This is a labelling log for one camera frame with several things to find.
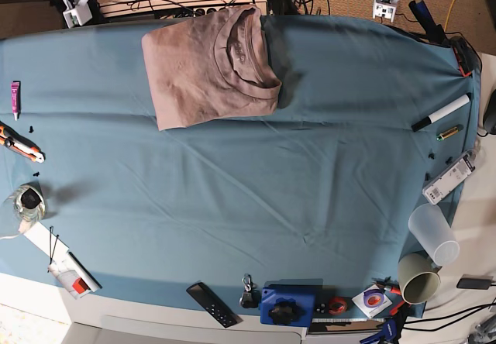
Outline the white tube red cap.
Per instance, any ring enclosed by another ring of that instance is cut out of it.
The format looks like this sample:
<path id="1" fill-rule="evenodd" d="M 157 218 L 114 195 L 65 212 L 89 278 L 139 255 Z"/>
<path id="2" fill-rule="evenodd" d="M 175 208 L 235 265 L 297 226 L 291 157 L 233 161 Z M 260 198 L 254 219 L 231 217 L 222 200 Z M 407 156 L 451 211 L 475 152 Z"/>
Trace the white tube red cap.
<path id="1" fill-rule="evenodd" d="M 70 251 L 61 259 L 53 260 L 48 266 L 48 272 L 74 299 L 80 299 L 102 289 L 102 285 Z"/>

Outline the blue block black knob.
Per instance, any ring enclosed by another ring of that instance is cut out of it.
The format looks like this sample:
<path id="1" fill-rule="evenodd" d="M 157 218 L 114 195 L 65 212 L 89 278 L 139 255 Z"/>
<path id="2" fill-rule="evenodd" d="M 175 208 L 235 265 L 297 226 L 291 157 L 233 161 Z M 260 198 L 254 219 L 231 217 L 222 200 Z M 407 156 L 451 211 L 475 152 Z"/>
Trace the blue block black knob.
<path id="1" fill-rule="evenodd" d="M 264 287 L 260 301 L 260 323 L 308 328 L 315 307 L 315 289 L 293 285 Z"/>

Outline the blue table cloth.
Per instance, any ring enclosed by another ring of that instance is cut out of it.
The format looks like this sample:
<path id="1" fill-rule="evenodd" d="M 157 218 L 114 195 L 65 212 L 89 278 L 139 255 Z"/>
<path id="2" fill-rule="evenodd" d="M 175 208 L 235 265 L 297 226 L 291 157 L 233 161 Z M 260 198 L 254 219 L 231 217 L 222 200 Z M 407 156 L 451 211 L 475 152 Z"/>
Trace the blue table cloth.
<path id="1" fill-rule="evenodd" d="M 277 111 L 160 131 L 141 47 L 159 27 L 1 42 L 1 120 L 46 157 L 2 149 L 1 196 L 38 187 L 41 223 L 102 297 L 193 309 L 186 289 L 202 281 L 237 309 L 245 273 L 352 294 L 394 277 L 425 177 L 474 144 L 480 73 L 463 77 L 451 49 L 375 22 L 269 16 Z M 412 131 L 465 94 L 468 104 Z M 25 236 L 1 243 L 3 273 L 53 284 L 49 262 Z"/>

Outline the translucent plastic cup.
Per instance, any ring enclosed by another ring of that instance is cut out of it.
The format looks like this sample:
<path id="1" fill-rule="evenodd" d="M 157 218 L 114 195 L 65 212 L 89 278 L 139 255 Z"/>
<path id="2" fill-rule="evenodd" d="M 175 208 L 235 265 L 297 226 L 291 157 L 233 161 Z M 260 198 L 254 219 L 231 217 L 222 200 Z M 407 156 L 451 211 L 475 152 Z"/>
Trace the translucent plastic cup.
<path id="1" fill-rule="evenodd" d="M 459 256 L 460 245 L 439 206 L 418 206 L 410 215 L 408 228 L 437 266 L 449 265 Z"/>

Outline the pink T-shirt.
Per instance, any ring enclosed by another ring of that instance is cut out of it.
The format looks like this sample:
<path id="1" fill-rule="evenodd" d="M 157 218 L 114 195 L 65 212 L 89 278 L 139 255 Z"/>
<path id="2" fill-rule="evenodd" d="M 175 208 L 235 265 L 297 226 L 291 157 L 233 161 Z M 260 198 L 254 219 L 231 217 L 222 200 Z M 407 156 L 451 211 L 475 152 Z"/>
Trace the pink T-shirt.
<path id="1" fill-rule="evenodd" d="M 255 5 L 227 8 L 147 33 L 143 59 L 160 130 L 270 115 L 273 72 Z"/>

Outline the purple glue tube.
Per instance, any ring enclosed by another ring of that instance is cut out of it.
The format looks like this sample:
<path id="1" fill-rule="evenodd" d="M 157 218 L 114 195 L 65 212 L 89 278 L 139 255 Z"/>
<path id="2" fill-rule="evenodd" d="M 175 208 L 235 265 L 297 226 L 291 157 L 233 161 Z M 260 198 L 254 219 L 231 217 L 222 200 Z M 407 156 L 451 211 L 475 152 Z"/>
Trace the purple glue tube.
<path id="1" fill-rule="evenodd" d="M 20 91 L 20 82 L 13 81 L 11 83 L 11 103 L 12 103 L 12 114 L 14 116 L 14 120 L 16 121 L 19 119 L 19 114 L 20 114 L 19 91 Z"/>

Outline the black power adapter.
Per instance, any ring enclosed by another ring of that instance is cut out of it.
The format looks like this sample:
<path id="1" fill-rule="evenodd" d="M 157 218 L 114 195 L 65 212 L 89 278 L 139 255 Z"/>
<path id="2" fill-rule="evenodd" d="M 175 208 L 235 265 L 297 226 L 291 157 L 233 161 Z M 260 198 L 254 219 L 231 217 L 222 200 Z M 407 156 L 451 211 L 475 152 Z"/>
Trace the black power adapter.
<path id="1" fill-rule="evenodd" d="M 461 277 L 456 284 L 457 289 L 485 291 L 495 286 L 492 279 L 482 277 Z"/>

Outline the white paper box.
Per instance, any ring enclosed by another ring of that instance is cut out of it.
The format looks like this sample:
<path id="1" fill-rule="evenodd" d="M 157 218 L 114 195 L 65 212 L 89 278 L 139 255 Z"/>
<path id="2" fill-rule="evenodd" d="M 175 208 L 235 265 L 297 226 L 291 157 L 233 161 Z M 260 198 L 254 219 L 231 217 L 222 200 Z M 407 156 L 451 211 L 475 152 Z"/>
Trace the white paper box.
<path id="1" fill-rule="evenodd" d="M 34 224 L 24 234 L 24 236 L 34 246 L 36 246 L 39 250 L 45 253 L 48 257 L 49 257 L 49 235 L 50 235 L 49 229 L 40 222 Z M 65 260 L 67 258 L 68 252 L 69 252 L 69 248 L 59 238 L 53 261 L 58 262 L 60 260 Z"/>

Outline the white purple disc packet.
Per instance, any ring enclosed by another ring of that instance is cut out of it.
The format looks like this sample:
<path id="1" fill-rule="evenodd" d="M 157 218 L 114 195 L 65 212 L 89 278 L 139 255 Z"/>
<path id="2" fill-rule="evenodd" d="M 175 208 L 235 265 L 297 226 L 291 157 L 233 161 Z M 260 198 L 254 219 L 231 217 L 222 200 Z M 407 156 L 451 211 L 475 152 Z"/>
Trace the white purple disc packet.
<path id="1" fill-rule="evenodd" d="M 373 318 L 392 306 L 392 301 L 384 290 L 373 284 L 352 298 L 352 302 L 368 317 Z"/>

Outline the white black marker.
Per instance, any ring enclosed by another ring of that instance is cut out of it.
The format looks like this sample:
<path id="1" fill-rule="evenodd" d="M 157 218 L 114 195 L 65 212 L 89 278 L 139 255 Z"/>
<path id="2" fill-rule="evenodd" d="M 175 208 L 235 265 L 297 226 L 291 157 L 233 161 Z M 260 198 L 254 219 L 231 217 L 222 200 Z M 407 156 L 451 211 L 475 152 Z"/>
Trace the white black marker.
<path id="1" fill-rule="evenodd" d="M 468 94 L 460 96 L 456 100 L 450 102 L 449 104 L 443 106 L 442 108 L 427 115 L 425 118 L 423 118 L 420 121 L 413 124 L 411 126 L 412 131 L 418 132 L 419 130 L 424 129 L 426 126 L 429 126 L 429 125 L 433 124 L 434 122 L 437 122 L 440 119 L 443 119 L 444 117 L 455 112 L 459 108 L 462 108 L 463 106 L 465 106 L 469 102 L 470 102 L 470 96 Z"/>

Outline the black orange tool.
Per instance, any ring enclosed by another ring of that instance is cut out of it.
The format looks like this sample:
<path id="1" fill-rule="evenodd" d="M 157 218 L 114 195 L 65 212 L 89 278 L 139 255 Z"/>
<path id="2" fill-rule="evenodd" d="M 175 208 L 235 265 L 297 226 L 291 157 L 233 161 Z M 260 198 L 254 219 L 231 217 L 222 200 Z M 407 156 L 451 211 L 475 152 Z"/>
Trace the black orange tool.
<path id="1" fill-rule="evenodd" d="M 471 48 L 462 36 L 454 36 L 449 41 L 455 54 L 460 73 L 463 77 L 469 77 L 474 71 Z"/>

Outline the black remote control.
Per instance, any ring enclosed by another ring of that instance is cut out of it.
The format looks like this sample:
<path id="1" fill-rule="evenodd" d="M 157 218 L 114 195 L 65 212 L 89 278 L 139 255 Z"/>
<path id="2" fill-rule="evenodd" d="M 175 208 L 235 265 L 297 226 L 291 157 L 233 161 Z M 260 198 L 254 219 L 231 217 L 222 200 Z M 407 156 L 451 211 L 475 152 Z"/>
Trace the black remote control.
<path id="1" fill-rule="evenodd" d="M 239 323 L 231 309 L 203 282 L 192 284 L 186 291 L 224 329 Z"/>

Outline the clear tape roll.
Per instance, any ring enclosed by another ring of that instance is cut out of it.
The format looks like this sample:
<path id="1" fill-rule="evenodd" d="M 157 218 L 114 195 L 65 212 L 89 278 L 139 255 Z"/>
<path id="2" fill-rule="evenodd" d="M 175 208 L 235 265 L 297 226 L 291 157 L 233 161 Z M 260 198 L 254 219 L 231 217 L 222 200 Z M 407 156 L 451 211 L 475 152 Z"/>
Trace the clear tape roll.
<path id="1" fill-rule="evenodd" d="M 46 204 L 41 192 L 30 184 L 23 184 L 5 200 L 19 220 L 41 221 L 46 213 Z"/>

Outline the orange utility knife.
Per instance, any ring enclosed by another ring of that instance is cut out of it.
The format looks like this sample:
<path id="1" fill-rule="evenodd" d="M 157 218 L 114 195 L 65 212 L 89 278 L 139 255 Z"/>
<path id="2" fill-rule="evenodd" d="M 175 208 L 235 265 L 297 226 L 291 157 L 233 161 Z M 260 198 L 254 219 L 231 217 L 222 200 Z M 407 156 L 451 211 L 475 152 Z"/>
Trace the orange utility knife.
<path id="1" fill-rule="evenodd" d="M 32 162 L 43 163 L 45 161 L 43 152 L 35 143 L 3 123 L 1 123 L 1 145 Z"/>

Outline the black power strip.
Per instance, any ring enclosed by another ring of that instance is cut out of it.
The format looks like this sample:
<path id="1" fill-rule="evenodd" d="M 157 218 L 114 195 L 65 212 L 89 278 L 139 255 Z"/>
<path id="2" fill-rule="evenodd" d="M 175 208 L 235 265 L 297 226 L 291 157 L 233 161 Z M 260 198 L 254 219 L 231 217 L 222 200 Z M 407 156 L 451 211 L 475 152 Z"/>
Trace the black power strip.
<path id="1" fill-rule="evenodd" d="M 268 6 L 267 3 L 261 2 L 257 3 L 256 7 L 262 12 L 263 15 L 266 15 L 268 13 Z M 194 7 L 191 8 L 191 10 L 188 11 L 188 15 L 191 17 L 199 17 L 202 15 L 207 15 L 213 12 L 217 12 L 220 10 L 227 9 L 228 7 L 225 7 L 223 5 L 206 5 L 206 6 L 199 6 L 199 7 Z"/>

